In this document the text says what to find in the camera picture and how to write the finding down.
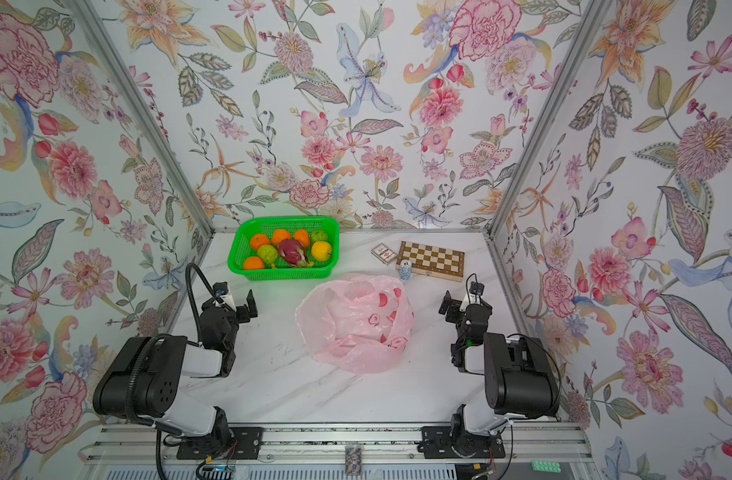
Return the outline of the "orange fruit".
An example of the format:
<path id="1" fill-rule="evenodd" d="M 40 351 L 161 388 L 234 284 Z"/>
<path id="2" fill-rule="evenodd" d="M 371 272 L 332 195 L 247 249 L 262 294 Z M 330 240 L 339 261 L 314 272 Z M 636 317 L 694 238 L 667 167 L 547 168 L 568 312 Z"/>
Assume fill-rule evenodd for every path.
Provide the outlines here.
<path id="1" fill-rule="evenodd" d="M 270 237 L 264 233 L 259 233 L 250 238 L 249 245 L 252 250 L 258 251 L 265 245 L 271 245 L 272 241 Z"/>
<path id="2" fill-rule="evenodd" d="M 282 242 L 290 240 L 292 238 L 293 235 L 288 230 L 277 229 L 272 234 L 271 242 L 274 246 L 279 246 Z"/>
<path id="3" fill-rule="evenodd" d="M 298 241 L 305 249 L 311 245 L 310 235 L 307 230 L 299 229 L 293 233 L 293 239 Z"/>
<path id="4" fill-rule="evenodd" d="M 243 261 L 242 269 L 247 271 L 263 270 L 265 268 L 264 261 L 258 256 L 250 256 Z"/>

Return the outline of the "green fruit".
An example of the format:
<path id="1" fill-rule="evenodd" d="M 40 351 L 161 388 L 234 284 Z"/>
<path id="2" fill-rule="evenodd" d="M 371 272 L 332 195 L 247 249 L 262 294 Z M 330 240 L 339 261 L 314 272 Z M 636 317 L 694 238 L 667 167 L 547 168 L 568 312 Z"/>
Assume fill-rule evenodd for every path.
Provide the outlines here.
<path id="1" fill-rule="evenodd" d="M 315 230 L 310 233 L 310 239 L 313 243 L 328 242 L 329 235 L 324 230 Z"/>
<path id="2" fill-rule="evenodd" d="M 275 268 L 279 259 L 278 250 L 272 243 L 260 246 L 257 250 L 257 256 L 269 268 Z"/>

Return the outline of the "red fruit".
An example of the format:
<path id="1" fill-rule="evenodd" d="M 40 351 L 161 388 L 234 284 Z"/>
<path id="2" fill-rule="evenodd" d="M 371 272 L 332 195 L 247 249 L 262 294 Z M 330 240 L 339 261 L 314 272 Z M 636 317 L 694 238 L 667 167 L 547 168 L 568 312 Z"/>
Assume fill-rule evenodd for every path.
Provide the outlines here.
<path id="1" fill-rule="evenodd" d="M 311 268 L 314 262 L 308 257 L 307 250 L 298 240 L 286 239 L 277 247 L 279 256 L 295 268 Z"/>

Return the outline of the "pink plastic bag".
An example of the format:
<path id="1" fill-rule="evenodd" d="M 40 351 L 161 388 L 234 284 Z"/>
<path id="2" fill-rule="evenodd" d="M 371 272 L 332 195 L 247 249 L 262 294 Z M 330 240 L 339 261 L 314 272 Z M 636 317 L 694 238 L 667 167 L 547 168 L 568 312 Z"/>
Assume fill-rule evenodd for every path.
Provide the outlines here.
<path id="1" fill-rule="evenodd" d="M 316 286 L 295 311 L 311 357 L 346 372 L 386 372 L 401 361 L 415 322 L 404 283 L 353 274 Z"/>

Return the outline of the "yellow lemon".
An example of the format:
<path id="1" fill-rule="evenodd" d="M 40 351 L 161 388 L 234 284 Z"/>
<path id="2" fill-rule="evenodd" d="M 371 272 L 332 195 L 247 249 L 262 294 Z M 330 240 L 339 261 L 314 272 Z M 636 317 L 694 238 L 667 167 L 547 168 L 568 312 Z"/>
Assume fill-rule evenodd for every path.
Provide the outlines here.
<path id="1" fill-rule="evenodd" d="M 316 241 L 311 246 L 311 255 L 316 262 L 327 262 L 333 255 L 333 247 L 327 241 Z"/>

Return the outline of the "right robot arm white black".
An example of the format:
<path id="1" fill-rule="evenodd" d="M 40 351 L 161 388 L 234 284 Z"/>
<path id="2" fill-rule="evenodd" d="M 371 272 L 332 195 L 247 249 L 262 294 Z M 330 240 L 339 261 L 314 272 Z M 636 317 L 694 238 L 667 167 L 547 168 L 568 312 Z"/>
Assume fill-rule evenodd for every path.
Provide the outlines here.
<path id="1" fill-rule="evenodd" d="M 483 299 L 485 286 L 470 275 L 461 300 L 447 293 L 439 308 L 455 327 L 451 364 L 461 373 L 479 376 L 483 391 L 460 405 L 450 420 L 448 444 L 469 456 L 514 417 L 527 420 L 558 413 L 561 388 L 554 361 L 542 342 L 520 333 L 489 330 L 493 306 Z"/>

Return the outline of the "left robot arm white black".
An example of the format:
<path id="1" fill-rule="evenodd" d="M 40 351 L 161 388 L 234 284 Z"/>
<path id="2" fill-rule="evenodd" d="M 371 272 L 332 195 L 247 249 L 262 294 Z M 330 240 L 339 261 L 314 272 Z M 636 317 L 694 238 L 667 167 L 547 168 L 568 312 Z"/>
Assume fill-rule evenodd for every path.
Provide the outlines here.
<path id="1" fill-rule="evenodd" d="M 216 297 L 200 309 L 200 342 L 170 334 L 126 341 L 95 388 L 97 413 L 154 427 L 206 455 L 236 443 L 222 408 L 180 391 L 183 377 L 227 377 L 235 364 L 239 327 L 258 316 L 252 292 L 236 305 L 225 282 L 214 289 Z"/>

